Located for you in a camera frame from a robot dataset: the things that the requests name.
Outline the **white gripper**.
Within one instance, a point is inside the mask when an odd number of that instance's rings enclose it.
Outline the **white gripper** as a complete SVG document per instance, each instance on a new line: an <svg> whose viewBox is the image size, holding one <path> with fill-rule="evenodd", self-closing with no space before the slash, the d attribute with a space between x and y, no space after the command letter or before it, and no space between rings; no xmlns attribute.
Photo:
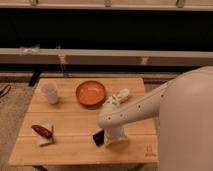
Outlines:
<svg viewBox="0 0 213 171"><path fill-rule="evenodd" d="M122 126L104 130L104 145L106 147L126 141L128 141L128 137L126 136Z"/></svg>

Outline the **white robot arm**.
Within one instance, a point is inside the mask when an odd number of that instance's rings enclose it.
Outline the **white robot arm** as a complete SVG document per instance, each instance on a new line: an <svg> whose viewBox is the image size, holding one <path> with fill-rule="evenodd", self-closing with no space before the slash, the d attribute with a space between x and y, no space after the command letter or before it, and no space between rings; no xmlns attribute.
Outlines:
<svg viewBox="0 0 213 171"><path fill-rule="evenodd" d="M185 72L123 106L105 102L97 124L109 139L121 127L159 118L159 171L213 171L213 66Z"/></svg>

